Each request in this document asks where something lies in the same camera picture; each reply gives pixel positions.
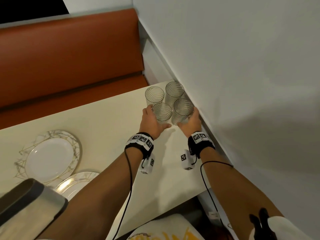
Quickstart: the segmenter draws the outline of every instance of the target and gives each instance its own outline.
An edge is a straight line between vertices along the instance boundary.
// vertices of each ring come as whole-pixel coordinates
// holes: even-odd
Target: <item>orange bench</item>
[[[0,29],[0,129],[148,86],[135,10]]]

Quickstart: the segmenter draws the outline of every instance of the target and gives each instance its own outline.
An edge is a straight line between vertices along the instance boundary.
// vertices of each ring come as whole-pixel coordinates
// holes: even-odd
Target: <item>marble patterned plate rim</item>
[[[100,173],[98,172],[79,172],[71,175],[70,177],[63,180],[56,188],[55,192],[59,194],[63,194],[67,189],[72,187],[73,185],[81,182],[90,182],[95,177],[97,177]]]
[[[47,181],[47,182],[41,182],[44,185],[54,189],[56,186],[58,186],[62,181],[67,179],[75,170],[76,166],[78,165],[80,158],[82,156],[82,151],[80,147],[79,140],[71,133],[61,130],[61,129],[54,129],[49,130],[45,133],[37,135],[36,139],[34,141],[31,141],[29,143],[26,143],[21,151],[19,151],[20,157],[16,160],[14,163],[17,169],[17,173],[14,176],[14,178],[18,178],[19,182],[22,182],[23,180],[28,179],[28,174],[26,172],[26,160],[29,155],[29,153],[41,142],[52,139],[52,138],[63,138],[66,139],[73,148],[74,154],[71,163],[67,166],[65,171],[58,175],[56,178]]]

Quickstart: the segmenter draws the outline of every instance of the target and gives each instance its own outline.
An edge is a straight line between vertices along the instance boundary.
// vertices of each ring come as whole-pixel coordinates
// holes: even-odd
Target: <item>forearm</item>
[[[207,147],[200,154],[202,162],[228,163],[213,148]],[[221,163],[206,163],[204,166],[210,186],[226,212],[234,232],[240,240],[248,240],[253,225],[249,214],[258,216],[264,207],[270,216],[282,216],[270,199],[236,169]]]
[[[126,149],[133,180],[142,152]],[[65,212],[41,235],[44,239],[105,239],[130,191],[130,171],[124,153],[77,193]]]

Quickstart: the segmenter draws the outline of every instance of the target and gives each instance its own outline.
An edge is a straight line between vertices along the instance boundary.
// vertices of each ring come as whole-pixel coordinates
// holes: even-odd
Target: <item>white plate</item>
[[[63,130],[38,135],[19,153],[21,157],[15,163],[18,171],[15,178],[34,178],[52,188],[73,173],[81,156],[77,139]]]
[[[71,200],[84,186],[98,175],[99,173],[97,172],[76,173],[64,180],[54,190],[68,200]]]

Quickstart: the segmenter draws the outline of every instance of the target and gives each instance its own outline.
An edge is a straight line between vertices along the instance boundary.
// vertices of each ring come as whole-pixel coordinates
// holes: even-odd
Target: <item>table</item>
[[[156,86],[165,90],[168,82]],[[82,158],[75,173],[102,172],[123,152],[129,137],[138,132],[142,109],[146,107],[146,89],[141,88],[0,130],[0,193],[15,186],[14,162],[24,144],[49,130],[61,129],[78,137]],[[184,149],[188,149],[187,138],[177,126],[165,130],[155,141],[152,174],[138,172],[118,237],[206,190],[200,174],[200,163],[192,170],[181,167],[180,155]],[[124,206],[107,239],[114,236],[123,210]]]

